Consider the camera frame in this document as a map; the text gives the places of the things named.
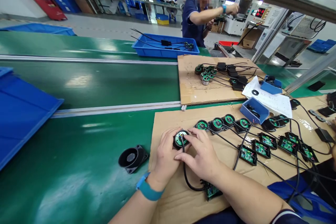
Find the metal pole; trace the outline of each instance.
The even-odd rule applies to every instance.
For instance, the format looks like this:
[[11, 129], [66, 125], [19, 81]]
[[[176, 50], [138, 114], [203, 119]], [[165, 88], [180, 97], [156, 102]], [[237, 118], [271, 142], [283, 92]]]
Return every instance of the metal pole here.
[[334, 49], [328, 56], [320, 58], [318, 62], [314, 64], [309, 70], [307, 70], [303, 75], [292, 82], [288, 87], [285, 88], [287, 94], [292, 93], [307, 81], [314, 78], [320, 72], [325, 70], [327, 67], [334, 67], [336, 65], [336, 50]]

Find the navy polo shirt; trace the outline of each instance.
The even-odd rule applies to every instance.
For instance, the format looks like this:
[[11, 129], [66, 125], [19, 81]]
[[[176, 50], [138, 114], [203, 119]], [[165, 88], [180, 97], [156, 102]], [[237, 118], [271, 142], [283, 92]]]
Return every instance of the navy polo shirt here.
[[205, 24], [197, 26], [189, 19], [191, 13], [201, 11], [203, 10], [196, 0], [186, 0], [182, 13], [182, 37], [195, 39], [199, 47], [205, 47], [203, 39]]

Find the hand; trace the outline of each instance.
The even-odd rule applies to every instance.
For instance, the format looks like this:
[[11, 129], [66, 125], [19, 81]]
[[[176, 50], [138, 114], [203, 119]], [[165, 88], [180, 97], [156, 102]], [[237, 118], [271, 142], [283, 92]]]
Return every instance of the hand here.
[[195, 148], [197, 155], [193, 158], [187, 153], [179, 153], [175, 159], [185, 162], [198, 177], [213, 184], [223, 172], [225, 165], [219, 161], [206, 131], [196, 128], [188, 131], [196, 135], [196, 137], [186, 135], [185, 138]]
[[155, 191], [162, 191], [166, 187], [180, 164], [180, 161], [175, 160], [174, 157], [182, 153], [182, 149], [173, 149], [173, 141], [174, 136], [181, 129], [181, 127], [168, 129], [161, 136], [161, 142], [156, 153], [156, 165], [147, 178], [148, 184]]
[[208, 30], [211, 30], [211, 28], [212, 28], [214, 22], [215, 22], [214, 19], [211, 19], [211, 21], [208, 22], [208, 24], [206, 25], [207, 28], [208, 28]]
[[226, 14], [236, 15], [239, 11], [239, 5], [237, 3], [226, 6]]

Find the blue plastic tray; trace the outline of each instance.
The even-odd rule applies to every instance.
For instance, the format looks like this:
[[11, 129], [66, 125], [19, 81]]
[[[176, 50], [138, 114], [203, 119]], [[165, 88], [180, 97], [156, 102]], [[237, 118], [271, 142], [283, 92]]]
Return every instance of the blue plastic tray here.
[[3, 27], [0, 30], [9, 30], [9, 31], [17, 31], [17, 32], [37, 32], [37, 33], [51, 33], [51, 34], [59, 34], [59, 35], [69, 35], [74, 36], [75, 33], [72, 28], [62, 27], [62, 26], [51, 26], [48, 24], [39, 24], [39, 23], [26, 23], [20, 24], [17, 26], [8, 26]]
[[0, 170], [63, 102], [0, 67]]
[[[132, 48], [136, 50], [139, 56], [177, 58], [178, 55], [183, 55], [183, 54], [198, 55], [200, 53], [198, 46], [196, 44], [196, 41], [193, 38], [191, 39], [191, 38], [182, 38], [182, 37], [162, 36], [162, 35], [148, 34], [148, 33], [146, 33], [145, 35], [149, 36], [152, 39], [158, 40], [158, 41], [168, 40], [171, 43], [182, 42], [182, 44], [172, 44], [172, 46], [169, 46], [172, 48], [179, 47], [180, 50], [165, 49], [165, 46], [162, 46], [161, 42], [156, 42], [150, 38], [147, 38], [144, 35], [141, 35], [139, 39], [143, 41], [144, 43], [137, 40], [132, 45]], [[192, 51], [186, 50], [185, 47], [183, 46], [183, 42], [188, 42], [189, 44], [193, 43], [194, 48], [192, 49]]]

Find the cardboard sheet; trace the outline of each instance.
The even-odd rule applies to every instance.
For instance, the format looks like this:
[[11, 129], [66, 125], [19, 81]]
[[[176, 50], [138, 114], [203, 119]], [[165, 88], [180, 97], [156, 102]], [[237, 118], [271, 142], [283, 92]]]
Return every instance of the cardboard sheet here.
[[[205, 57], [199, 55], [180, 55], [177, 57], [178, 61], [178, 75], [180, 80], [180, 95], [182, 105], [195, 105], [195, 104], [206, 104], [206, 103], [218, 103], [218, 102], [228, 102], [245, 100], [246, 97], [242, 95], [241, 91], [233, 91], [231, 84], [224, 80], [218, 79], [218, 81], [223, 82], [230, 87], [224, 86], [216, 81], [210, 82], [209, 85], [205, 86], [202, 84], [200, 76], [195, 74], [195, 67], [202, 63], [209, 63], [217, 65], [218, 62], [225, 62], [226, 64], [236, 64], [236, 63], [246, 63], [243, 66], [257, 67], [250, 59], [246, 58], [213, 58]], [[242, 71], [244, 68], [236, 68], [237, 71]], [[246, 75], [247, 78], [252, 77], [256, 69], [251, 68], [249, 70], [239, 72], [239, 75]], [[264, 78], [265, 73], [257, 67], [255, 73], [260, 77]]]
[[[313, 109], [315, 111], [317, 111], [317, 109], [319, 108], [326, 106], [325, 100], [325, 96], [299, 99], [299, 101], [307, 110]], [[201, 119], [210, 121], [214, 117], [223, 117], [226, 114], [232, 114], [237, 120], [243, 117], [243, 115], [239, 112], [240, 107], [241, 104], [237, 104], [191, 109], [184, 112], [168, 111], [155, 113], [152, 145], [149, 159], [149, 170], [155, 167], [156, 150], [159, 145], [161, 134], [163, 131], [168, 128], [178, 126], [181, 126], [183, 129], [188, 129], [190, 127], [193, 127]], [[329, 151], [328, 145], [321, 142], [321, 140], [315, 133], [314, 128], [316, 126], [312, 123], [312, 121], [309, 119], [309, 117], [301, 107], [298, 107], [297, 110], [293, 110], [293, 118], [299, 122], [302, 138], [306, 144], [313, 146], [314, 149], [321, 152], [326, 153]], [[335, 132], [326, 122], [324, 123], [318, 120], [315, 121], [321, 128], [327, 130], [333, 138], [336, 137]], [[295, 122], [292, 124], [292, 129], [294, 134], [299, 134]], [[273, 134], [275, 136], [284, 135], [284, 133], [288, 131], [289, 124], [287, 124], [287, 126], [284, 128], [277, 129], [276, 132], [274, 132]], [[258, 130], [257, 128], [252, 128], [251, 132], [257, 134], [261, 132], [261, 130]], [[224, 162], [228, 167], [233, 168], [238, 153], [237, 150], [228, 143], [226, 143], [224, 140], [222, 140], [220, 137], [216, 135], [212, 136], [210, 132], [208, 133], [208, 135], [210, 136], [210, 140], [215, 147], [215, 151], [219, 159]], [[242, 141], [230, 130], [221, 132], [220, 135], [225, 137], [227, 140], [231, 141], [235, 145], [240, 144]], [[253, 138], [253, 135], [248, 135], [246, 139], [250, 141]], [[191, 147], [188, 153], [190, 153], [191, 155], [195, 155], [194, 148]], [[272, 150], [272, 153], [292, 163], [296, 162], [294, 157], [290, 156], [279, 148], [277, 150]], [[331, 158], [331, 155], [325, 156], [318, 153], [315, 154], [320, 163]], [[288, 179], [296, 175], [295, 167], [281, 160], [278, 160], [275, 157], [272, 157], [271, 159], [265, 159], [258, 155], [258, 160], [269, 166], [284, 179]], [[259, 163], [257, 164], [257, 166], [253, 167], [246, 162], [240, 160], [236, 171], [258, 181], [264, 186], [270, 185], [276, 181], [280, 181], [274, 174], [272, 174], [269, 170], [266, 170], [266, 168], [264, 168]], [[189, 182], [194, 187], [201, 187], [200, 179], [188, 168], [188, 166], [187, 176]], [[229, 207], [229, 204], [223, 196], [217, 197], [207, 202], [204, 192], [195, 192], [190, 190], [184, 180], [182, 165], [180, 165], [177, 172], [167, 185], [162, 198], [158, 202], [158, 206], [156, 208], [152, 223], [190, 224], [209, 214], [222, 211], [227, 207]]]

